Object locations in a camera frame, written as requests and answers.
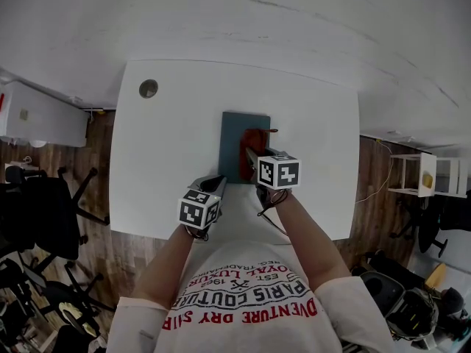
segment yellow object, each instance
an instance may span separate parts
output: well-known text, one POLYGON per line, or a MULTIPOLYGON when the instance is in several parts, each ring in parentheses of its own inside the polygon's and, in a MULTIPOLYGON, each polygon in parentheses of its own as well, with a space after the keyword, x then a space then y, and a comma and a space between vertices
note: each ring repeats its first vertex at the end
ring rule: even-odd
MULTIPOLYGON (((71 322, 71 320, 67 317, 67 315, 64 313, 64 311, 69 311, 70 314, 72 314, 72 316, 76 320, 79 319, 83 315, 82 312, 79 309, 77 309, 72 303, 68 303, 68 302, 60 303, 59 304, 59 310, 62 312, 62 315, 64 316, 64 318, 66 318, 70 322, 71 322)), ((84 324, 82 324, 82 327, 89 335, 92 335, 95 338, 97 337, 96 333, 95 333, 95 330, 91 327, 90 324, 84 323, 84 324)))
POLYGON ((424 173, 422 177, 422 185, 426 188, 432 188, 433 176, 431 176, 429 173, 424 173))
POLYGON ((425 286, 429 288, 437 289, 442 282, 445 280, 445 275, 447 274, 447 266, 445 264, 439 264, 431 275, 425 280, 425 286))

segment dark blue board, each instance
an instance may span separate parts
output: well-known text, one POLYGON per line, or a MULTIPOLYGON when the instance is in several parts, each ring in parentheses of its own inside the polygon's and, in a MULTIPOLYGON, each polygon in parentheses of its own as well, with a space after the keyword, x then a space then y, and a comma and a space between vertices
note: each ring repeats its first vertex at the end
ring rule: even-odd
POLYGON ((238 171, 242 136, 246 129, 270 129, 270 120, 266 115, 222 113, 218 174, 226 176, 228 183, 248 183, 240 178, 238 171))

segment white cabinet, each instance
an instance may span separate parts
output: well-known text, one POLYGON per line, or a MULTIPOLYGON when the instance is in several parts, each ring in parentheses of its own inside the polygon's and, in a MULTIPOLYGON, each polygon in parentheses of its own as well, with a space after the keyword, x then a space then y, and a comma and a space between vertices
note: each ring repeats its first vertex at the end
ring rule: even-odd
POLYGON ((0 136, 85 146, 88 114, 80 109, 20 82, 0 85, 2 99, 0 136))

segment white t-shirt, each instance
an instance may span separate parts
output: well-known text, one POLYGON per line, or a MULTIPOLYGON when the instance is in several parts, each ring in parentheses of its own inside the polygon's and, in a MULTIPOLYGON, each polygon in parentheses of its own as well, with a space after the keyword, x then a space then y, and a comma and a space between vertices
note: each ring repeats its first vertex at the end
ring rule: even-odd
POLYGON ((348 343, 394 351, 361 278, 335 279, 313 293, 291 246, 194 246, 200 250, 170 311, 121 298, 108 353, 342 352, 348 343))

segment black and white marker cube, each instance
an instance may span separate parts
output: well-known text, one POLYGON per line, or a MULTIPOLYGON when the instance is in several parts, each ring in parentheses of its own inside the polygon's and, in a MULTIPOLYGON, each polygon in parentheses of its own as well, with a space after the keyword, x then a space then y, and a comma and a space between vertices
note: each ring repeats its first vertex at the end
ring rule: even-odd
POLYGON ((178 200, 178 221, 189 227, 204 229, 218 218, 220 205, 219 196, 190 189, 178 200))
POLYGON ((258 158, 257 181, 272 190, 283 190, 300 185, 301 161, 288 155, 258 158))

